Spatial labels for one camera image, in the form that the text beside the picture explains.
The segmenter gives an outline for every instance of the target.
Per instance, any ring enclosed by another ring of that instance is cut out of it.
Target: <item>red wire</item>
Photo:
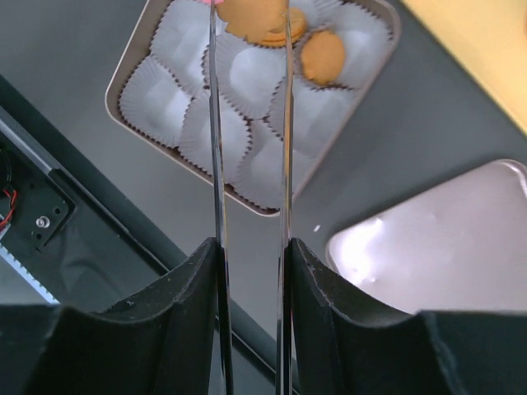
[[[4,189],[3,192],[7,195],[9,198],[9,212],[5,216],[5,218],[0,221],[0,229],[3,229],[12,219],[13,212],[15,212],[16,208],[16,199],[18,198],[18,192],[14,189],[13,194],[11,195],[7,189]]]

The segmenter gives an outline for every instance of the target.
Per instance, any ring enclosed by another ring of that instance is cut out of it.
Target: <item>screw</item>
[[[51,225],[51,221],[47,216],[41,216],[36,219],[36,225],[41,229],[49,228],[49,225]]]

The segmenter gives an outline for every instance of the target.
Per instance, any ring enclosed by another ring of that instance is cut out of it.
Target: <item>metal tray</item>
[[[147,1],[147,4],[142,10],[142,14],[139,18],[139,21],[135,26],[135,29],[128,42],[128,45],[126,49],[124,50],[124,53],[119,61],[119,65],[117,66],[114,72],[114,75],[112,76],[112,79],[110,81],[110,84],[108,86],[108,89],[106,91],[106,96],[105,96],[106,109],[110,117],[115,122],[125,127],[130,132],[136,134],[140,138],[146,140],[151,145],[153,145],[157,150],[169,156],[171,159],[178,162],[180,165],[185,167],[187,170],[191,171],[192,173],[196,174],[201,179],[211,184],[212,178],[206,173],[204,173],[203,171],[201,171],[199,168],[187,162],[176,149],[166,148],[162,146],[161,144],[158,144],[154,142],[153,140],[150,140],[149,138],[143,136],[141,133],[133,130],[131,127],[129,127],[125,123],[122,114],[119,112],[119,96],[126,82],[132,76],[132,73],[135,67],[150,53],[149,46],[150,46],[152,37],[156,32],[156,28],[158,27],[158,24],[166,8],[170,5],[171,2],[172,0],[148,0]],[[350,1],[350,2],[354,2],[357,5],[360,5],[366,8],[368,11],[374,13],[376,16],[381,18],[387,24],[387,26],[390,29],[390,33],[391,33],[389,51],[387,51],[387,54],[385,58],[383,59],[383,61],[380,62],[377,68],[372,71],[370,79],[366,82],[366,84],[360,90],[357,91],[357,99],[352,102],[352,105],[346,117],[346,122],[344,122],[341,125],[341,127],[338,130],[336,130],[335,133],[328,140],[324,149],[321,151],[321,153],[316,158],[315,164],[312,166],[307,176],[303,179],[302,183],[299,184],[298,188],[296,189],[296,193],[294,195],[293,200],[298,198],[298,196],[300,196],[301,191],[307,185],[313,173],[318,169],[320,163],[325,158],[325,156],[328,154],[329,149],[337,140],[340,132],[344,129],[344,126],[346,125],[349,118],[351,118],[352,114],[354,113],[359,103],[364,98],[364,95],[369,91],[371,84],[377,78],[377,76],[379,75],[381,69],[386,64],[386,62],[388,62],[389,57],[391,56],[395,47],[397,46],[397,43],[399,42],[399,37],[401,34],[399,16],[397,15],[396,11],[387,2],[385,2],[384,0],[355,0],[355,1]],[[239,202],[240,204],[242,204],[243,206],[247,207],[251,211],[261,216],[276,216],[279,213],[279,210],[263,209],[261,207],[254,205],[253,203],[247,201],[242,196],[240,196],[238,193],[236,193],[233,187],[230,185],[226,185],[226,194],[230,196],[231,198],[233,198],[234,200],[236,200],[237,202]]]
[[[374,298],[422,309],[527,309],[527,168],[495,160],[333,236],[327,264]]]

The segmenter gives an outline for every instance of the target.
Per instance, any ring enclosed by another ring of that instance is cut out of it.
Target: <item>metal rod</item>
[[[212,176],[214,178],[214,212],[217,242],[217,307],[220,327],[222,358],[222,388],[225,395],[234,394],[232,375],[231,295],[229,289],[229,260],[227,255],[227,228],[225,216],[225,190],[223,182],[222,126],[220,97],[216,75],[216,5],[211,1],[209,31],[209,73],[211,84],[210,116],[212,140]]]
[[[278,261],[277,378],[276,394],[292,394],[291,376],[291,201],[293,156],[293,60],[289,0],[286,1],[286,100],[283,125],[283,201],[281,210],[282,248]]]

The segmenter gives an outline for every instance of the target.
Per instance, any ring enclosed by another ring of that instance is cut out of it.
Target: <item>yellow surface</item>
[[[527,0],[402,1],[527,134]]]

